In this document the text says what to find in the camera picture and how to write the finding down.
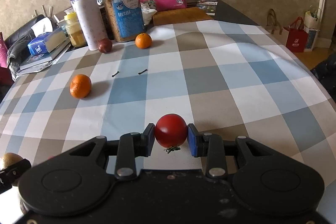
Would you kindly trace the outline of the red tomato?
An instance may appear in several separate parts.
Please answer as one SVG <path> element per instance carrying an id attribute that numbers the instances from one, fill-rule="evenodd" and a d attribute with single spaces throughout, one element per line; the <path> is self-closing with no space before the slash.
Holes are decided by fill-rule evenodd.
<path id="1" fill-rule="evenodd" d="M 156 141 L 164 148 L 179 147 L 188 134 L 185 120 L 178 114 L 166 114 L 155 125 Z"/>

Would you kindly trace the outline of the orange mandarin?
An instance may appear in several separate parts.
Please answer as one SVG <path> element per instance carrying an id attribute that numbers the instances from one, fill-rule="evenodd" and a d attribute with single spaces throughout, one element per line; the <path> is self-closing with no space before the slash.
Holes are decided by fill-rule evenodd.
<path id="1" fill-rule="evenodd" d="M 138 34 L 135 38 L 135 45 L 140 49 L 147 49 L 152 45 L 152 38 L 146 33 Z"/>
<path id="2" fill-rule="evenodd" d="M 76 75 L 70 83 L 70 94 L 77 99 L 85 98 L 91 91 L 91 79 L 87 75 Z"/>

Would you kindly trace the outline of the brown kiwi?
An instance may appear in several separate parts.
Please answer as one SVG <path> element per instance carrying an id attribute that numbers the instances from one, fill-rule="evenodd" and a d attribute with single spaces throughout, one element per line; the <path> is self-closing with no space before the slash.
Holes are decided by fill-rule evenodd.
<path id="1" fill-rule="evenodd" d="M 16 153 L 8 152 L 1 157 L 1 170 L 23 160 L 23 158 Z"/>

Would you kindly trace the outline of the checkered tablecloth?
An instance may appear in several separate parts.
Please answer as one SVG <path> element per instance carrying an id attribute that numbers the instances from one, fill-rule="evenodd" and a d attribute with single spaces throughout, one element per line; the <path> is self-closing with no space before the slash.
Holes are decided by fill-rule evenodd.
<path id="1" fill-rule="evenodd" d="M 314 168 L 325 182 L 318 210 L 335 222 L 335 102 L 310 70 L 257 26 L 207 20 L 149 35 L 145 50 L 134 42 L 108 54 L 80 48 L 19 77 L 1 102 L 1 153 L 39 164 L 175 113 L 200 132 L 245 135 Z M 92 83 L 82 99 L 70 94 L 79 74 Z"/>

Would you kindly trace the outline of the dark plum by bottle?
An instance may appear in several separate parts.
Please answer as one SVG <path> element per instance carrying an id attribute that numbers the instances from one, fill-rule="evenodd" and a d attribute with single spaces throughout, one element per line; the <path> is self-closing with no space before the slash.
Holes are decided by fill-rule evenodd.
<path id="1" fill-rule="evenodd" d="M 98 42 L 98 50 L 101 53 L 109 53 L 112 51 L 112 41 L 108 38 L 101 39 Z"/>

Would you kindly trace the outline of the orange mandarin by jar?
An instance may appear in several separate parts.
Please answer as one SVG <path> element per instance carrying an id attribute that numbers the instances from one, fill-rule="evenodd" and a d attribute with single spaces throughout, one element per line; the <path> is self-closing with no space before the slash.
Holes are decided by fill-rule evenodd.
<path id="1" fill-rule="evenodd" d="M 152 45 L 152 38 L 146 33 L 138 34 L 135 38 L 135 45 L 140 49 L 147 49 Z"/>

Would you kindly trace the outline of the stack of books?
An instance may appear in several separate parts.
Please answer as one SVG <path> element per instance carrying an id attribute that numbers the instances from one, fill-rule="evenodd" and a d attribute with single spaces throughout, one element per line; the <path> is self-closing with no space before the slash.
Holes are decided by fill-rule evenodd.
<path id="1" fill-rule="evenodd" d="M 70 42 L 64 42 L 55 48 L 51 53 L 42 53 L 40 55 L 30 55 L 25 59 L 19 66 L 19 69 L 16 73 L 17 76 L 40 72 L 53 63 L 58 61 L 60 57 L 70 48 Z"/>

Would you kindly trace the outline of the yellow lid jar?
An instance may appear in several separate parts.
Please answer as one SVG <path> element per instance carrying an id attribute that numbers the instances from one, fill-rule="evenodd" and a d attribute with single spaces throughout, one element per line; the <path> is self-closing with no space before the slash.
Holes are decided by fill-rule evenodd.
<path id="1" fill-rule="evenodd" d="M 87 42 L 84 38 L 76 12 L 67 14 L 64 16 L 64 20 L 66 21 L 66 31 L 70 37 L 71 44 L 76 48 L 86 46 Z"/>

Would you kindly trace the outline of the orange wooden board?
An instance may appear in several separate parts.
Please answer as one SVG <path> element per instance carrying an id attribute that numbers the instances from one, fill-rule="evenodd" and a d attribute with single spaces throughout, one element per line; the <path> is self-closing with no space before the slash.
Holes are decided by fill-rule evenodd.
<path id="1" fill-rule="evenodd" d="M 212 18 L 198 7 L 160 11 L 153 15 L 153 24 L 155 26 L 198 22 L 203 20 L 212 20 Z"/>

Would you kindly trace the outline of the blue tissue pack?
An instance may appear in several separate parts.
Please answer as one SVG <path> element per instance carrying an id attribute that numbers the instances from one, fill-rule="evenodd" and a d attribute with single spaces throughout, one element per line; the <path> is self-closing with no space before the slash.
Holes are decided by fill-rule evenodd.
<path id="1" fill-rule="evenodd" d="M 31 55 L 40 55 L 42 53 L 50 53 L 67 39 L 62 28 L 58 28 L 53 32 L 46 32 L 32 39 L 27 47 Z"/>

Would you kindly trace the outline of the lilac white thermos bottle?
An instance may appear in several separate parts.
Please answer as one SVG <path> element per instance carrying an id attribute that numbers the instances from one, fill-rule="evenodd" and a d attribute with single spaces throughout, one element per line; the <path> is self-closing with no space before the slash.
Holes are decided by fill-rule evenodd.
<path id="1" fill-rule="evenodd" d="M 108 37 L 96 0 L 70 0 L 84 38 L 91 51 L 98 50 L 99 41 Z"/>

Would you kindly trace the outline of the beige paper bag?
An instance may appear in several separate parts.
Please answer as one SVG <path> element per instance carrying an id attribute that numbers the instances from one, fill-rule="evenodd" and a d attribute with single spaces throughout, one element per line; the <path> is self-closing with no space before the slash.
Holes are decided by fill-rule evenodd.
<path id="1" fill-rule="evenodd" d="M 274 9 L 269 9 L 266 17 L 265 29 L 282 45 L 286 45 L 289 31 L 278 21 Z"/>

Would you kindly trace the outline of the red gift bag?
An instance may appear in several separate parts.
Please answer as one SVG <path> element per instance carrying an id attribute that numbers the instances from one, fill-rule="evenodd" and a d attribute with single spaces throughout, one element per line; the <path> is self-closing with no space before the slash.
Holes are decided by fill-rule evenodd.
<path id="1" fill-rule="evenodd" d="M 303 18 L 298 17 L 289 26 L 284 27 L 288 31 L 286 47 L 293 53 L 303 52 L 307 43 L 308 33 L 304 30 Z"/>

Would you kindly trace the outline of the pink pencil case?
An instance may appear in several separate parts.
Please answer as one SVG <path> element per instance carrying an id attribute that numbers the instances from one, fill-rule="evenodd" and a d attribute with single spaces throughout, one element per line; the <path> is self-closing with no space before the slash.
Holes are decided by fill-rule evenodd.
<path id="1" fill-rule="evenodd" d="M 160 11 L 185 9 L 186 0 L 140 0 L 141 3 L 147 3 L 151 9 Z"/>

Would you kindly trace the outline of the glass jar blue label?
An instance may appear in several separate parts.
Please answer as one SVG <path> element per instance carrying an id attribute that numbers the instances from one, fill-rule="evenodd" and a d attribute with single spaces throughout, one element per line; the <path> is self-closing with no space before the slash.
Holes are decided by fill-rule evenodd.
<path id="1" fill-rule="evenodd" d="M 140 0 L 102 0 L 117 42 L 129 42 L 144 32 Z"/>

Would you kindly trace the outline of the white paper bag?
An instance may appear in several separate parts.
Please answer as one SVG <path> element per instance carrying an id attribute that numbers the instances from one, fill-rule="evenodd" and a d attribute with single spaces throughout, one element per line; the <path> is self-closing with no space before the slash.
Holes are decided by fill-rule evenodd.
<path id="1" fill-rule="evenodd" d="M 305 12 L 303 19 L 304 30 L 308 34 L 307 42 L 304 51 L 309 52 L 314 48 L 315 40 L 317 38 L 319 29 L 319 12 L 320 8 L 317 6 L 310 6 Z"/>

